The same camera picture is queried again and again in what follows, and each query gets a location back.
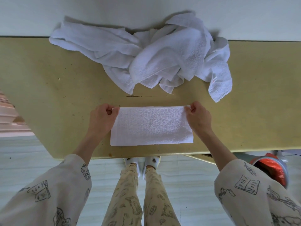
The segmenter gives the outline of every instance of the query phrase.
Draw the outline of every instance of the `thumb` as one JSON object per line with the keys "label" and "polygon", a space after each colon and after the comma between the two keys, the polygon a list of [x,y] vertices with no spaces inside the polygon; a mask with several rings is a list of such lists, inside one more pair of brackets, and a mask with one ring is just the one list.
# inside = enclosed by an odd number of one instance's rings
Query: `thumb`
{"label": "thumb", "polygon": [[184,109],[185,109],[186,115],[192,114],[191,109],[190,109],[189,106],[185,106]]}
{"label": "thumb", "polygon": [[120,107],[115,107],[110,116],[112,116],[113,118],[116,118],[118,116],[119,110],[120,110]]}

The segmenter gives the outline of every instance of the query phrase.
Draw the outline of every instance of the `pajama pants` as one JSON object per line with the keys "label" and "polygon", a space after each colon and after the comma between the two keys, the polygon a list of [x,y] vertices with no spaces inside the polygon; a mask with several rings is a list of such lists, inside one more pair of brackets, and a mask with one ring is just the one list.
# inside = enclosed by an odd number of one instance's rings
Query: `pajama pants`
{"label": "pajama pants", "polygon": [[[82,158],[68,155],[13,196],[0,211],[0,226],[75,226],[91,187]],[[137,188],[136,167],[130,164],[121,171],[103,226],[141,225]],[[243,160],[229,162],[217,176],[214,189],[235,225],[301,226],[298,201],[280,183]],[[146,170],[143,213],[147,226],[180,225],[161,176],[153,168]]]}
{"label": "pajama pants", "polygon": [[[161,176],[154,168],[147,169],[145,174],[144,225],[180,225],[168,199]],[[102,226],[141,225],[142,209],[136,194],[137,188],[136,166],[129,164],[121,171]]]}

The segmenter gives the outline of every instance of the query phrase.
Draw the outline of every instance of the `ankle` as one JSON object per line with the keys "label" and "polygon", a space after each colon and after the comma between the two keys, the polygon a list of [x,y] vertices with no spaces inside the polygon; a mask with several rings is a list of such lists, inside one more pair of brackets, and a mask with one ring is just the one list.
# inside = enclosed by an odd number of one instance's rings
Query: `ankle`
{"label": "ankle", "polygon": [[151,165],[147,165],[147,166],[146,166],[146,169],[148,169],[148,168],[154,168],[154,169],[156,169],[155,167],[153,167],[153,166],[151,166]]}

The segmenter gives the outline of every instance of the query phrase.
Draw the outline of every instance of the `tiled floor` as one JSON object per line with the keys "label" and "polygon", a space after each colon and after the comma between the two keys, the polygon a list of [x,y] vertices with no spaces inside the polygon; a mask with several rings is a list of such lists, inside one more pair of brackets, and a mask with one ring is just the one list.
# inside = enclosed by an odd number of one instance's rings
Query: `tiled floor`
{"label": "tiled floor", "polygon": [[[289,190],[301,200],[301,157],[287,158]],[[143,167],[144,159],[139,160]],[[0,208],[27,183],[58,163],[35,137],[0,139]],[[122,168],[122,159],[91,161],[92,190],[77,225],[101,225]],[[182,225],[233,225],[213,192],[218,174],[215,165],[186,156],[164,156],[158,173]],[[145,181],[140,178],[138,197],[141,206],[144,193]]]}

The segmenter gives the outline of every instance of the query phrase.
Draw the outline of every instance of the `sleeve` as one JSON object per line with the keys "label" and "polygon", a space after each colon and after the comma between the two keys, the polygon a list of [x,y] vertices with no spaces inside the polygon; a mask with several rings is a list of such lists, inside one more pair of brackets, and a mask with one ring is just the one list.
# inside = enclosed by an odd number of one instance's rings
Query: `sleeve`
{"label": "sleeve", "polygon": [[241,159],[232,160],[222,169],[214,189],[236,225],[301,225],[301,207],[292,195]]}
{"label": "sleeve", "polygon": [[76,225],[91,188],[83,159],[67,155],[6,204],[0,211],[0,225]]}

